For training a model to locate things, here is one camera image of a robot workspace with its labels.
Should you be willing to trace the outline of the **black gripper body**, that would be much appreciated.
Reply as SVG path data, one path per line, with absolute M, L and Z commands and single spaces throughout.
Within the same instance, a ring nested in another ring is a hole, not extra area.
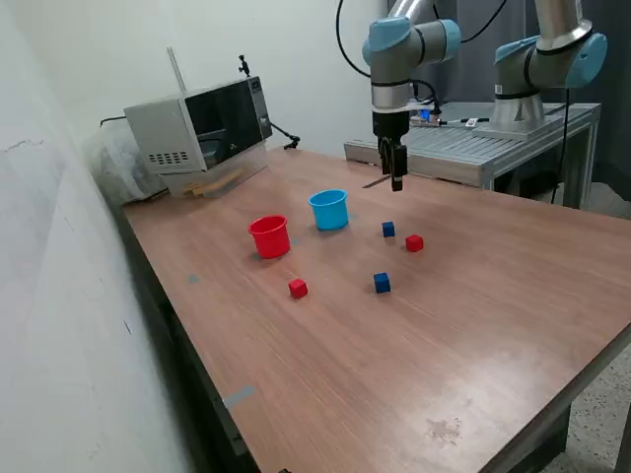
M 409 132 L 409 112 L 372 113 L 373 132 L 380 145 L 384 139 L 391 144 L 400 144 L 401 138 Z

